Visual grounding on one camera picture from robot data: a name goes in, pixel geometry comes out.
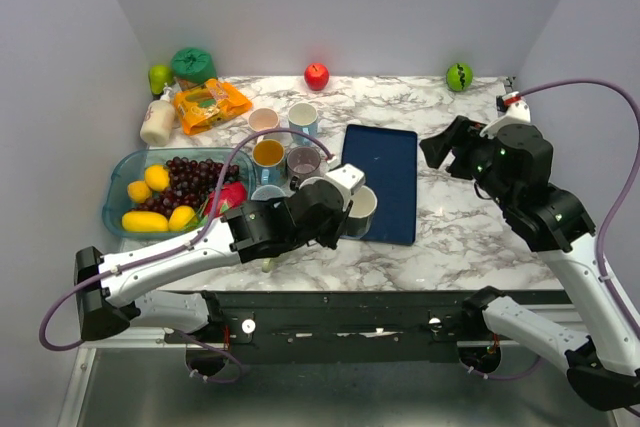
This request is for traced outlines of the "blue mug white base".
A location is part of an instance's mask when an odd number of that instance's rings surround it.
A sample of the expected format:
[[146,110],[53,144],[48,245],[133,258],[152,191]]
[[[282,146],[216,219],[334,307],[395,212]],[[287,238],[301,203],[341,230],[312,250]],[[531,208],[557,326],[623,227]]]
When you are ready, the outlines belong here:
[[311,186],[321,180],[323,180],[323,177],[321,176],[309,177],[301,183],[299,189],[302,190],[304,187]]

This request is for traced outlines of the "dark grey-blue mug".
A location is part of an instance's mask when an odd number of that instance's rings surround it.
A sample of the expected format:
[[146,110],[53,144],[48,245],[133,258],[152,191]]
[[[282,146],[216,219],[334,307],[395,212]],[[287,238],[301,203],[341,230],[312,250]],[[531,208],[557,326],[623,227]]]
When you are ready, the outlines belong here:
[[347,217],[343,237],[361,238],[366,235],[373,222],[378,199],[368,186],[362,186],[352,198],[352,207]]

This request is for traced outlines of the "purple mug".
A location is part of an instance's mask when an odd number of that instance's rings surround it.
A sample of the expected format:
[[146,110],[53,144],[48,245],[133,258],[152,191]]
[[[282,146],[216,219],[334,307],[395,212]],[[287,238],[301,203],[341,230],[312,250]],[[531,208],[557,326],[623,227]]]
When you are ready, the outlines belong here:
[[289,174],[289,189],[297,191],[301,184],[320,171],[321,157],[319,152],[308,146],[293,148],[286,158],[286,167]]

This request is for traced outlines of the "blue butterfly mug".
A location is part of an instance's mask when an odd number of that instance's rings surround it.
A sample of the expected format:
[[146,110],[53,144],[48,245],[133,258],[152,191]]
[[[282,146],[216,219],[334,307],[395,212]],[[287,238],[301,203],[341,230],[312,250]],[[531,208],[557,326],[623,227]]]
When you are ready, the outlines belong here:
[[279,141],[273,139],[259,141],[253,148],[252,160],[261,185],[282,186],[286,182],[286,154]]

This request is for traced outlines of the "light green mug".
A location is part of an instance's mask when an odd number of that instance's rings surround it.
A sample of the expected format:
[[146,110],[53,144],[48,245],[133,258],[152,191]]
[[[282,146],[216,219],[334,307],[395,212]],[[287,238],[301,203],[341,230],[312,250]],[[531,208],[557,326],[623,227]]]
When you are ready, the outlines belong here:
[[276,267],[277,267],[276,258],[264,259],[262,264],[262,272],[271,273]]

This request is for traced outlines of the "light blue hexagonal mug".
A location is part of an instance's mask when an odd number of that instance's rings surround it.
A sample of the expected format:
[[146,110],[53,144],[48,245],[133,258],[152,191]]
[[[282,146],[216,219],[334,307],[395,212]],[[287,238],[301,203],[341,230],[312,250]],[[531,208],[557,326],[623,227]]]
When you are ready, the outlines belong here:
[[308,103],[297,103],[289,109],[288,128],[293,131],[292,140],[297,145],[311,146],[317,136],[319,116],[316,108]]

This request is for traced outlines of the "pink mug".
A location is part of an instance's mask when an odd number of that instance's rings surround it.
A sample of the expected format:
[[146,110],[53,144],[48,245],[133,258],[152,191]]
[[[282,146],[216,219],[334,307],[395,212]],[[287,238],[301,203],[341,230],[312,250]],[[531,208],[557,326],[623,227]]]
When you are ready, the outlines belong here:
[[265,138],[267,130],[280,126],[280,118],[276,111],[270,108],[256,108],[248,117],[250,129],[257,134],[256,141],[261,142]]

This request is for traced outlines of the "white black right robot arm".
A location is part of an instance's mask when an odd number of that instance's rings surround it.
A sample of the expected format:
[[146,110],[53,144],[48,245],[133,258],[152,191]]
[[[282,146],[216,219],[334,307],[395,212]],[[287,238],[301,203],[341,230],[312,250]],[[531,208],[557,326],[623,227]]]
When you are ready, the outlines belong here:
[[506,125],[492,137],[483,128],[458,116],[419,147],[433,169],[452,156],[447,172],[491,197],[560,281],[586,330],[567,329],[485,287],[464,301],[462,331],[518,342],[564,373],[597,410],[631,409],[639,403],[639,339],[632,328],[638,315],[625,304],[620,284],[598,268],[594,222],[574,194],[550,183],[553,147],[535,126]]

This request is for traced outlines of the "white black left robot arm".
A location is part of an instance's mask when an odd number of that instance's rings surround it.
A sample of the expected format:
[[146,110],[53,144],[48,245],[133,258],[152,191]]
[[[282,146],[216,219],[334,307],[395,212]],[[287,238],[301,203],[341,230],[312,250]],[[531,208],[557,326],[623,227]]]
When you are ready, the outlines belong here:
[[156,289],[221,267],[275,258],[314,241],[336,248],[357,186],[327,176],[309,179],[291,196],[246,201],[197,233],[120,254],[94,247],[77,252],[74,283],[80,337],[104,340],[153,309]]

